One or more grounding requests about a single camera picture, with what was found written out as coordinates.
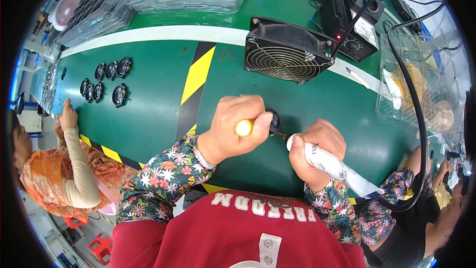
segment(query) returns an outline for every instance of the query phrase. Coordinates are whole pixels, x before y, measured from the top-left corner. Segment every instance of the floral arm sleeve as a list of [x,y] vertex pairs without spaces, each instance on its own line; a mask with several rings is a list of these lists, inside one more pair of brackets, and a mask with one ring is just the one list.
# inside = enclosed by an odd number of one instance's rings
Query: floral arm sleeve
[[117,222],[155,220],[168,223],[175,202],[187,188],[207,181],[215,166],[196,148],[198,136],[187,136],[172,148],[151,158],[137,175],[121,188]]
[[357,216],[343,183],[331,178],[326,187],[318,192],[313,192],[305,185],[304,195],[306,204],[314,209],[340,243],[360,245]]

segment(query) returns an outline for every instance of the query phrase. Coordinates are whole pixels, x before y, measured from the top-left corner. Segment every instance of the yellow and black hazard tape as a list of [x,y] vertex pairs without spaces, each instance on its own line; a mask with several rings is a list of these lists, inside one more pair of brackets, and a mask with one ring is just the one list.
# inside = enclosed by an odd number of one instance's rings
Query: yellow and black hazard tape
[[187,80],[183,89],[180,112],[178,113],[177,132],[175,140],[183,136],[195,135],[199,118],[200,101],[203,88],[210,69],[211,59],[215,52],[216,43],[199,42],[193,55]]
[[114,159],[115,161],[117,161],[121,164],[125,164],[125,165],[127,165],[131,168],[136,169],[136,170],[141,170],[142,168],[144,168],[144,164],[142,164],[138,161],[132,160],[130,158],[127,158],[127,157],[117,153],[114,150],[111,150],[111,149],[109,149],[109,148],[107,148],[103,145],[100,145],[100,144],[94,142],[93,140],[89,139],[88,137],[86,137],[83,134],[80,134],[80,139],[84,143],[88,144],[89,146],[93,147],[96,150],[99,150],[100,152],[104,153],[104,155]]

